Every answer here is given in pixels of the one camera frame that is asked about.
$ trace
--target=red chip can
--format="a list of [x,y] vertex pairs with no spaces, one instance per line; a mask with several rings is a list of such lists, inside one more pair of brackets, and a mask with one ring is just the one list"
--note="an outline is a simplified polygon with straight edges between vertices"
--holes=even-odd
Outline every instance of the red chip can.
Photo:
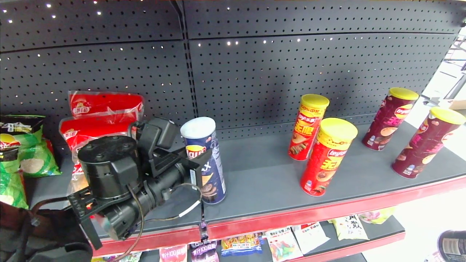
[[451,137],[466,118],[447,108],[432,107],[409,144],[401,151],[391,168],[404,178],[414,179],[421,173],[443,143]]
[[301,188],[311,196],[322,196],[357,135],[357,128],[339,118],[322,120],[317,141],[301,177]]
[[308,159],[315,135],[329,103],[326,97],[316,94],[301,97],[293,138],[288,149],[288,155],[294,160]]
[[390,88],[363,138],[363,144],[375,151],[384,149],[418,98],[419,95],[411,90]]

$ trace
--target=yellow can lid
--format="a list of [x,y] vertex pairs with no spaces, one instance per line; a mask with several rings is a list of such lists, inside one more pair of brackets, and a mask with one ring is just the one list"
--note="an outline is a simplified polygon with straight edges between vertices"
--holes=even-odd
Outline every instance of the yellow can lid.
[[325,118],[322,120],[320,129],[333,138],[351,141],[357,136],[357,128],[350,122],[339,118]]
[[401,87],[390,88],[388,92],[390,95],[404,100],[416,100],[419,98],[416,92]]
[[464,124],[466,122],[466,117],[448,108],[442,108],[439,106],[432,107],[431,114],[436,118],[451,124]]
[[301,97],[301,103],[308,107],[326,108],[329,106],[330,101],[321,95],[307,94]]

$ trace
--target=red shelf edge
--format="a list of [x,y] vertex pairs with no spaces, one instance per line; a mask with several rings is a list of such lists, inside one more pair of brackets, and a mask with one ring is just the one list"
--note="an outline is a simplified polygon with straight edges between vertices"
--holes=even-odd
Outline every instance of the red shelf edge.
[[224,239],[234,235],[263,232],[290,225],[325,221],[351,214],[396,206],[405,202],[466,187],[466,176],[410,187],[389,193],[346,200],[329,205],[287,210],[266,215],[250,216],[207,224],[209,239]]
[[[131,237],[125,241],[103,240],[103,246],[98,250],[94,250],[93,257],[124,253],[134,243],[135,239],[136,237]],[[133,251],[148,251],[163,247],[184,245],[199,242],[200,239],[199,226],[174,231],[151,232],[141,236]]]
[[332,250],[329,252],[325,253],[320,253],[316,255],[311,255],[311,256],[305,256],[305,257],[300,257],[291,260],[291,262],[326,262],[326,261],[331,261],[337,258],[349,256],[349,255],[354,255],[358,254],[361,252],[364,252],[366,250],[372,249],[372,248],[378,248],[381,246],[385,246],[400,240],[403,240],[405,237],[406,233],[398,233],[394,234],[391,236],[387,236],[381,239],[376,239],[376,240],[370,240],[365,243],[357,244],[354,246],[346,247],[346,248],[340,248],[336,250]]

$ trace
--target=white can lid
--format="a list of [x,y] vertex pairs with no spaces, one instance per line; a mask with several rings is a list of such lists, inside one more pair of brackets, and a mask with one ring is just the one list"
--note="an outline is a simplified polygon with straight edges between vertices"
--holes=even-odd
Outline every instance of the white can lid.
[[188,139],[199,139],[210,136],[215,131],[215,120],[210,117],[191,119],[181,126],[181,136]]

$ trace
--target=store shelf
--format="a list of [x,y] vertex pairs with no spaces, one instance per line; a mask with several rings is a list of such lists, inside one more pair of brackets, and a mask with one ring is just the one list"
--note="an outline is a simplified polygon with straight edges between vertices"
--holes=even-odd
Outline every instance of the store shelf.
[[[35,203],[44,199],[65,196],[71,179],[72,170],[73,163],[71,159],[65,159],[61,165],[62,175],[26,179],[25,185],[28,203],[33,206]],[[188,208],[198,198],[199,195],[196,191],[181,187],[173,193],[172,198],[163,206],[157,207],[151,211],[146,216],[146,219],[166,218],[177,215]],[[54,203],[46,205],[44,208],[62,209],[65,204],[65,202]],[[197,242],[200,240],[200,222],[200,205],[194,208],[190,213],[176,220],[148,222],[144,227],[143,236],[134,250],[143,251],[158,247],[186,244],[187,242]],[[94,251],[94,256],[123,253],[134,243],[136,234],[133,234],[131,238],[125,241],[115,241],[108,237],[97,222],[94,221],[94,225],[103,243],[102,248]]]
[[221,141],[227,193],[221,203],[205,207],[209,237],[324,221],[466,186],[466,162],[446,148],[418,178],[397,175],[390,164],[416,128],[403,123],[386,148],[375,152],[360,142],[368,127],[358,126],[358,137],[322,197],[299,187],[306,163],[286,154],[291,133]]
[[[292,262],[359,262],[365,261],[364,257],[359,254],[371,248],[380,247],[392,242],[404,239],[404,228],[394,218],[390,217],[382,225],[372,225],[363,223],[369,241],[367,240],[341,240],[336,235],[335,227],[326,221],[321,222],[325,234],[330,238],[329,241],[305,254],[304,257],[291,260]],[[272,262],[272,254],[268,244],[262,245],[262,254],[228,256],[220,255],[221,247],[218,246],[220,262]],[[144,253],[141,256],[142,262],[158,261],[158,250]]]

